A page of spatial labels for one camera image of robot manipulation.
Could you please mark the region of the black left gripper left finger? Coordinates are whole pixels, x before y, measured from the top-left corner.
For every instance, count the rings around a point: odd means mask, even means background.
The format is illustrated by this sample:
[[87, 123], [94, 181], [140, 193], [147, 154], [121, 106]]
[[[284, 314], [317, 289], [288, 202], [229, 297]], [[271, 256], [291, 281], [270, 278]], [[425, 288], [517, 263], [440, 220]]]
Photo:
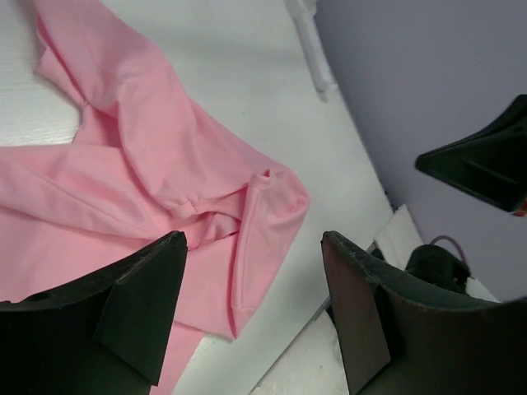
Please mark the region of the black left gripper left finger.
[[187, 257], [173, 231], [62, 286], [1, 304], [4, 394], [147, 394], [160, 382]]

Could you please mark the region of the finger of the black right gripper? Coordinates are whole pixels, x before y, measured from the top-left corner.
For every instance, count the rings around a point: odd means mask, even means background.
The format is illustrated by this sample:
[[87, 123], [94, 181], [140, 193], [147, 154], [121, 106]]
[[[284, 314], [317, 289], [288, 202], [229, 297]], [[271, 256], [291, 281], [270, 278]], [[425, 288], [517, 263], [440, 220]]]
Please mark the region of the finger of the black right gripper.
[[417, 170], [510, 214], [526, 213], [526, 95], [464, 139], [417, 157]]

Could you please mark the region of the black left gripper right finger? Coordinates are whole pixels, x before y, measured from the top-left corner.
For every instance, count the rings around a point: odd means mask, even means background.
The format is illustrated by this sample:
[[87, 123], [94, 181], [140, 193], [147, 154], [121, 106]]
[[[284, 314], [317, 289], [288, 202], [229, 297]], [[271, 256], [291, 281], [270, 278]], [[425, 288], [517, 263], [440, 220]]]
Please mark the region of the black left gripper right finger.
[[525, 393], [525, 299], [442, 289], [336, 231], [321, 249], [351, 394]]

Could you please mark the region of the pink t shirt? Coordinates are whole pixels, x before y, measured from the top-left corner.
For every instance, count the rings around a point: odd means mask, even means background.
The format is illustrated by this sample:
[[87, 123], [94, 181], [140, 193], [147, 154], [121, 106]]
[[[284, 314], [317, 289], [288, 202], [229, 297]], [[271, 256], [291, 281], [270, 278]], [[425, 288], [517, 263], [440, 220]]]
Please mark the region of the pink t shirt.
[[168, 59], [98, 1], [38, 1], [37, 71], [79, 106], [71, 143], [1, 150], [1, 297], [18, 302], [172, 230], [189, 255], [155, 394], [206, 334], [233, 339], [308, 211], [285, 165], [185, 93]]

